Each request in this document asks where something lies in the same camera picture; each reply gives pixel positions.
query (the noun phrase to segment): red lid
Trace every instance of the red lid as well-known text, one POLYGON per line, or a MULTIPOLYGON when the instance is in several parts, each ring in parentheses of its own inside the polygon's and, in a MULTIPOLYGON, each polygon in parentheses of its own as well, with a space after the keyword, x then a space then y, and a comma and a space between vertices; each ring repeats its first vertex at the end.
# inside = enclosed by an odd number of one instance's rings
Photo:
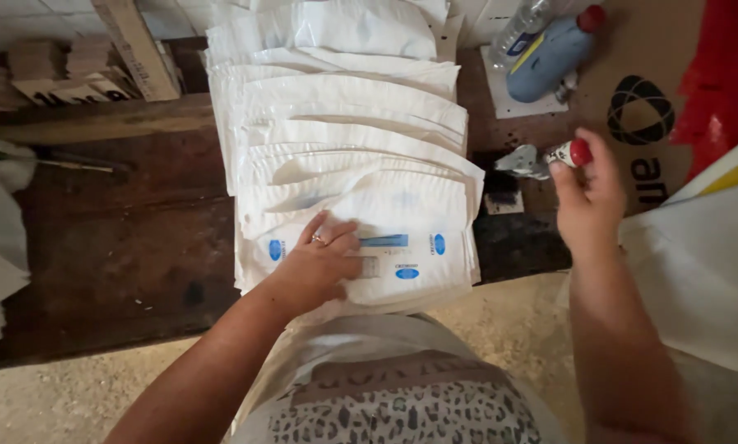
POLYGON ((571 145, 569 145, 569 156, 571 157, 571 162, 578 167, 590 164, 591 160, 594 159, 594 156, 591 155, 591 149, 588 147, 588 142, 580 138, 571 141, 571 145))
POLYGON ((577 27, 590 34, 599 29, 606 18, 605 10, 600 5, 590 5, 577 16, 577 27))

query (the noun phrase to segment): person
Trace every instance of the person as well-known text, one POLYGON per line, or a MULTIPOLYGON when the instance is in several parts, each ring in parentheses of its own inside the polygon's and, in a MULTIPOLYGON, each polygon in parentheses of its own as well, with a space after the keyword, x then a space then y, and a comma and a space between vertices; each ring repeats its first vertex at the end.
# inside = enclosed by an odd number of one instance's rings
MULTIPOLYGON (((588 442, 694 442, 679 375, 618 247, 626 198, 600 136, 586 183, 551 165, 571 250, 571 331, 588 442)), ((424 315, 336 318, 286 331, 361 261, 354 223, 316 216, 278 268, 127 410, 107 444, 565 442, 532 390, 424 315), (231 426, 231 436, 226 436, 231 426)))

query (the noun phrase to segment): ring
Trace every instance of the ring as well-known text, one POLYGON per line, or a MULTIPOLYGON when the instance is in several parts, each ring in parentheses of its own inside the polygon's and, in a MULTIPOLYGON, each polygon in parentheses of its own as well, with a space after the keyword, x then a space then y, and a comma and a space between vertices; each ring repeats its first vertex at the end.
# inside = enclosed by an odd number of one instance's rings
POLYGON ((319 242, 322 242, 325 247, 328 246, 328 243, 322 240, 322 238, 319 235, 311 235, 311 242, 314 242, 315 240, 318 240, 319 242))

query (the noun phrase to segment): hand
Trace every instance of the hand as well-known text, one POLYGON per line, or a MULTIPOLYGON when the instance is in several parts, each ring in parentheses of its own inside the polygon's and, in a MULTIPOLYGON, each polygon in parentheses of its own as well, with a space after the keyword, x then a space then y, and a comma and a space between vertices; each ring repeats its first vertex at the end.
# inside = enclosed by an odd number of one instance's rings
POLYGON ((357 251, 361 242, 352 233, 358 229, 355 222, 323 228, 321 240, 314 240, 328 212, 316 215, 303 229, 295 248, 287 255, 263 284, 272 285, 275 294, 283 300, 281 306, 288 308, 290 319, 304 315, 323 303, 344 298, 343 279, 353 280, 360 276, 363 260, 345 256, 348 251, 357 251))
POLYGON ((618 253, 618 226, 624 217, 626 195, 610 149, 596 133, 579 128, 594 160, 584 167, 588 183, 582 187, 575 172, 556 161, 550 165, 558 193, 558 230, 574 261, 618 253))

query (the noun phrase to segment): yellow label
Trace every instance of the yellow label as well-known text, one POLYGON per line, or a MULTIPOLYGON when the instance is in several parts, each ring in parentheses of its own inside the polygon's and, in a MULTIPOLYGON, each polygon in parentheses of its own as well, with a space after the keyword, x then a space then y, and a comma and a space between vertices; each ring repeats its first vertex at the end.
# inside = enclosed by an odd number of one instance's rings
POLYGON ((522 66, 523 63, 525 63, 525 60, 527 60, 528 57, 533 54, 533 51, 536 51, 536 48, 541 45, 541 42, 544 41, 544 33, 542 32, 541 35, 534 40, 534 42, 531 44, 531 46, 520 56, 520 60, 517 60, 517 63, 514 64, 514 67, 512 67, 511 74, 514 74, 514 71, 517 70, 520 66, 522 66))

